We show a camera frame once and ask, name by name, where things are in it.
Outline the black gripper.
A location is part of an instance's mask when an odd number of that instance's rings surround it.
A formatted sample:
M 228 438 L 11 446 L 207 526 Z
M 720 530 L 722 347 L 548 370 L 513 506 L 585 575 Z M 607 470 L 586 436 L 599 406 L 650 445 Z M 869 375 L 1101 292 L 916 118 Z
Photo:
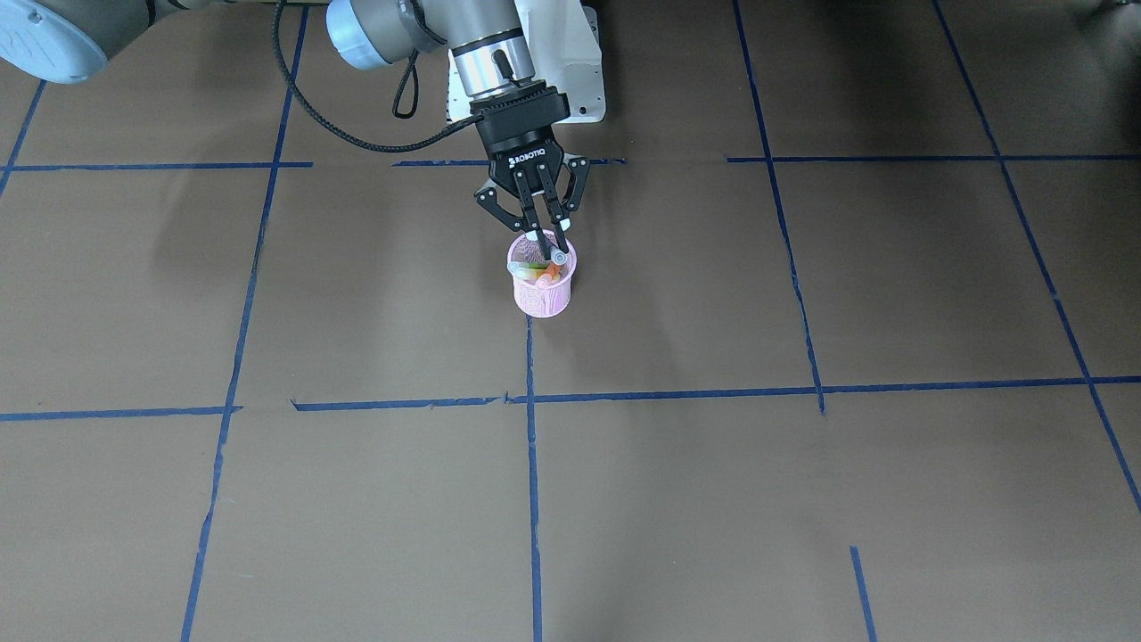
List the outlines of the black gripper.
M 521 86 L 472 101 L 470 114 L 488 155 L 488 182 L 474 202 L 510 231 L 533 237 L 543 259 L 555 261 L 547 230 L 568 251 L 565 231 L 581 209 L 590 168 L 586 157 L 565 153 L 555 138 L 555 123 L 570 116 L 567 96 L 553 86 Z M 548 229 L 539 224 L 537 203 L 547 208 Z

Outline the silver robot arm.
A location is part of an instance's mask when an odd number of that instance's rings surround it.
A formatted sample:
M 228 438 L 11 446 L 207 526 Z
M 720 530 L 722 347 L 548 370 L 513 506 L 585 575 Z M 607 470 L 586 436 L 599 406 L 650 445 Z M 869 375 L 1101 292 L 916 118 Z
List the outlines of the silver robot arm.
M 74 86 L 102 73 L 159 21 L 205 1 L 5 1 L 3 60 L 46 84 Z M 488 179 L 474 203 L 542 259 L 570 260 L 570 216 L 582 206 L 588 159 L 563 151 L 555 125 L 604 113 L 602 52 L 578 1 L 326 1 L 331 48 L 355 70 L 403 66 L 402 89 L 419 90 L 416 60 L 446 56 L 459 105 L 421 141 L 369 143 L 325 117 L 297 82 L 300 57 L 280 36 L 288 1 L 273 5 L 275 64 L 294 101 L 318 125 L 358 149 L 408 154 L 474 128 Z

